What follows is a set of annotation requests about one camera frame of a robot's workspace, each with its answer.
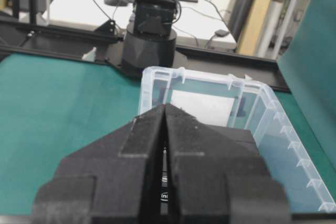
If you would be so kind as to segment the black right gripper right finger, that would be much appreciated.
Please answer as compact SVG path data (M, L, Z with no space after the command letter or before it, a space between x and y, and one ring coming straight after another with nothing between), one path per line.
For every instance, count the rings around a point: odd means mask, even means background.
M169 212L176 223L290 223L285 190L244 143L165 107Z

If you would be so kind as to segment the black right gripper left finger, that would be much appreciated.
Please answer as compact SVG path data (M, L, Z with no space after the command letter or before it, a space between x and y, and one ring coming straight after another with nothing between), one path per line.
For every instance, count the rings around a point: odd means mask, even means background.
M155 223L164 106L64 157L35 197L32 223Z

